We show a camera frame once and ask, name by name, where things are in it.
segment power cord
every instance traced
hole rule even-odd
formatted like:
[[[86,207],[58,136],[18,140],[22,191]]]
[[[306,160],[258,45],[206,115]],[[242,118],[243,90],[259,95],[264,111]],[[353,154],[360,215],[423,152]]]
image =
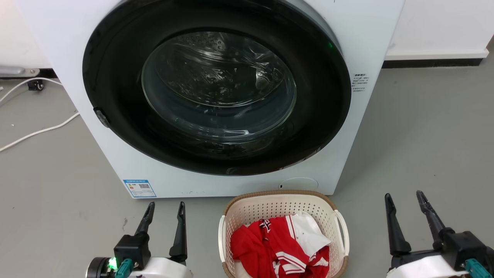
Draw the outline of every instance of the power cord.
[[[5,94],[2,98],[0,98],[0,104],[1,104],[1,102],[2,102],[2,101],[3,101],[3,100],[4,100],[4,99],[5,99],[5,98],[6,98],[6,97],[10,94],[10,93],[12,93],[15,89],[19,88],[21,85],[23,85],[23,84],[25,84],[25,83],[27,83],[27,82],[29,82],[29,81],[32,81],[32,80],[39,80],[39,79],[46,80],[46,81],[50,81],[50,82],[56,83],[56,84],[58,84],[58,85],[62,85],[62,83],[60,83],[60,82],[57,82],[57,81],[54,81],[54,80],[51,80],[51,79],[48,79],[48,78],[44,78],[44,77],[37,77],[37,78],[26,79],[26,80],[23,80],[21,83],[17,84],[16,86],[14,86],[14,87],[13,87],[12,89],[10,89],[10,91],[8,91],[8,92],[7,92],[7,93],[6,93],[6,94]],[[47,131],[50,131],[50,130],[54,130],[54,129],[57,129],[57,128],[61,128],[61,127],[65,126],[67,123],[69,123],[70,121],[72,121],[72,120],[73,120],[74,118],[76,118],[77,116],[79,116],[79,112],[77,112],[76,114],[72,115],[72,117],[70,117],[69,119],[67,119],[65,122],[63,122],[63,123],[59,124],[58,126],[54,126],[54,127],[51,127],[51,128],[47,128],[47,129],[43,129],[43,130],[40,130],[40,131],[36,131],[36,132],[34,132],[34,133],[31,133],[31,134],[29,134],[29,135],[26,135],[26,136],[24,136],[24,137],[22,137],[22,138],[20,138],[20,139],[18,139],[18,140],[16,140],[16,141],[14,141],[14,142],[12,142],[12,143],[8,144],[8,145],[7,145],[7,146],[5,146],[5,147],[0,148],[0,152],[2,152],[2,151],[4,151],[4,150],[6,150],[6,149],[8,149],[8,148],[10,148],[10,147],[12,147],[12,146],[14,146],[14,145],[15,145],[15,144],[17,144],[17,143],[20,143],[20,142],[22,142],[22,141],[26,140],[27,138],[32,137],[32,136],[34,136],[34,135],[38,135],[38,134],[43,133],[43,132],[47,132]]]

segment washing machine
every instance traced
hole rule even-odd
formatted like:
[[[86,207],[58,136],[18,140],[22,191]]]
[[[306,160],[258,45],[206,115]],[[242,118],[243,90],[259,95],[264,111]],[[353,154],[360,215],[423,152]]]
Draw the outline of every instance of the washing machine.
[[[163,198],[333,194],[404,2],[17,4],[121,189]]]

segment green light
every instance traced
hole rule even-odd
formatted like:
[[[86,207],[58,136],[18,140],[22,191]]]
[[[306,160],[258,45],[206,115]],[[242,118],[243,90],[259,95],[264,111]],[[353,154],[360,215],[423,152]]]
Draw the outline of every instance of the green light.
[[[108,261],[108,267],[117,270],[117,258],[113,257]]]

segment front-loading washing machine door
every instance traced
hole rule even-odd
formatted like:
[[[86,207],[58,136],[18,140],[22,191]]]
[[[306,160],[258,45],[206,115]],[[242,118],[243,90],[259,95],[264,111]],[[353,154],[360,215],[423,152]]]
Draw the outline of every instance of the front-loading washing machine door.
[[[348,70],[314,21],[279,0],[129,0],[83,57],[100,120],[141,152],[207,174],[304,160],[339,131]]]

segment white wall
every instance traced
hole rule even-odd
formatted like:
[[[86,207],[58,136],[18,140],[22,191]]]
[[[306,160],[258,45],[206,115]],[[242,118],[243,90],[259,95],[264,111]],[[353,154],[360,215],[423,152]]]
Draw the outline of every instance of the white wall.
[[[51,68],[14,1],[0,0],[0,65]]]
[[[15,0],[0,0],[0,65],[49,68]],[[387,60],[485,57],[494,0],[406,0]]]

